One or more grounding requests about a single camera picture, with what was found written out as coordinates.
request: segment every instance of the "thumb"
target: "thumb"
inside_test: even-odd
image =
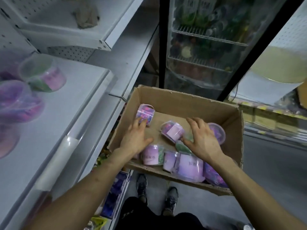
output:
[[[153,142],[153,139],[154,139],[153,137],[145,139],[145,141],[144,141],[145,147],[147,147],[149,144],[151,144]]]
[[[187,146],[192,152],[194,151],[194,143],[192,143],[190,140],[186,138],[182,138],[181,141]]]

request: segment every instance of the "person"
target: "person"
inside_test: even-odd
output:
[[[194,142],[182,139],[183,143],[220,174],[255,229],[307,229],[302,221],[288,213],[222,152],[207,123],[199,118],[187,118],[187,121],[191,126]],[[139,124],[139,119],[136,119],[123,137],[120,147],[101,166],[38,213],[24,230],[82,230],[108,194],[115,176],[125,163],[153,142],[153,138],[145,139],[145,127],[146,120]],[[130,197],[125,201],[116,230],[175,227],[204,229],[192,214],[180,213],[172,216],[178,199],[178,192],[174,187],[168,190],[162,215],[155,215],[147,207],[146,186],[146,177],[141,174],[137,180],[138,198]]]

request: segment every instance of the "black pants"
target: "black pants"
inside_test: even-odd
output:
[[[119,215],[116,230],[128,229],[205,229],[199,219],[191,213],[176,216],[157,216],[137,197],[129,197]]]

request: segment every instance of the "person's left hand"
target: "person's left hand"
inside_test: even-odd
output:
[[[145,139],[145,128],[147,120],[143,120],[140,125],[141,118],[135,119],[133,124],[128,128],[124,135],[120,147],[112,153],[113,156],[118,156],[127,163],[134,155],[144,150],[147,145],[153,142],[153,138]]]

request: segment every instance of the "hand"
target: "hand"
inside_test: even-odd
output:
[[[187,118],[187,121],[192,129],[194,143],[184,138],[181,140],[198,158],[212,164],[217,157],[224,155],[207,123],[200,118]]]
[[[133,158],[134,155],[142,152],[147,145],[153,142],[153,138],[145,139],[145,128],[147,120],[144,119],[140,125],[141,118],[135,119],[133,124],[128,128],[127,133],[124,135],[120,147],[112,153],[111,156],[123,160],[127,163]]]

